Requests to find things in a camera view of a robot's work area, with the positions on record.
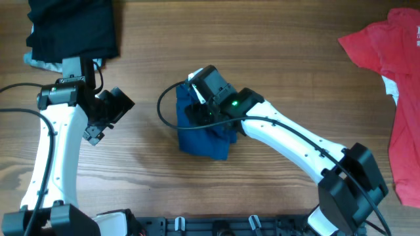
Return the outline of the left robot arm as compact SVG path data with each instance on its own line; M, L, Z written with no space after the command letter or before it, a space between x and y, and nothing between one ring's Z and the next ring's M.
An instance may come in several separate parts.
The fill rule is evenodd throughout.
M96 145L134 102L119 88L96 86L99 65L80 57L62 61L62 78L41 86L39 146L28 190L17 212L3 216L4 235L142 235L129 209L94 218L79 210L76 177L82 140Z

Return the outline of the blue polo shirt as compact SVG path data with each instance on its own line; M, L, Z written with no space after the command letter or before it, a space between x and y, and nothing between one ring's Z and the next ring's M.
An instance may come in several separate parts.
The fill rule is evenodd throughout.
M189 92L186 85L176 88L177 95L177 125L180 127L193 127L184 109L198 101L195 92ZM178 130L179 149L190 155L210 157L216 161L225 161L228 158L231 144L238 140L235 130L215 126L197 130Z

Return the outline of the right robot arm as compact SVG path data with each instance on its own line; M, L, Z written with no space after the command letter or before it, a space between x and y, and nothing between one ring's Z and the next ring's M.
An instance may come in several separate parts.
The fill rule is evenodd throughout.
M198 96L185 109L194 127L240 132L275 149L312 179L319 203L307 224L317 234L354 235L371 214L383 218L378 205L389 191L366 146L347 148L315 135L250 88L237 91L214 66L191 73L185 85Z

